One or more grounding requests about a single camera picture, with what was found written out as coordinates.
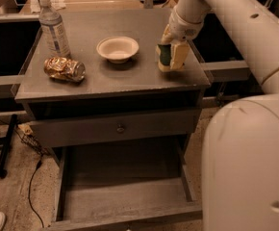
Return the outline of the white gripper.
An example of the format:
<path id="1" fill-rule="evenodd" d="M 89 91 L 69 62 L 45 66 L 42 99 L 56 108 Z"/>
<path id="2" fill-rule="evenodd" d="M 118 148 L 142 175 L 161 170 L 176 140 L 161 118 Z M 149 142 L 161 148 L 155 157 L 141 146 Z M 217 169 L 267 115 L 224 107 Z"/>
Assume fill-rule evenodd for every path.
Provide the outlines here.
<path id="1" fill-rule="evenodd" d="M 195 39 L 204 25 L 205 9 L 203 6 L 185 7 L 176 5 L 163 32 L 160 44 L 171 44 L 174 40 L 182 41 L 171 45 L 170 69 L 183 67 L 190 47 L 185 40 Z"/>

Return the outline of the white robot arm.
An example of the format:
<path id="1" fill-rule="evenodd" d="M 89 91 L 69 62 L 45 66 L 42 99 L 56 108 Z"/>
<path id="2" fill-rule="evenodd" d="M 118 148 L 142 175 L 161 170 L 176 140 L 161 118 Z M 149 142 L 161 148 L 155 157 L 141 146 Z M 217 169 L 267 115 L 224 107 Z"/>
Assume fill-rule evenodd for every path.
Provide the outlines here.
<path id="1" fill-rule="evenodd" d="M 231 102 L 209 123 L 202 148 L 204 231 L 279 231 L 279 19 L 256 0 L 179 0 L 161 42 L 167 70 L 187 57 L 207 13 L 214 13 L 262 94 Z"/>

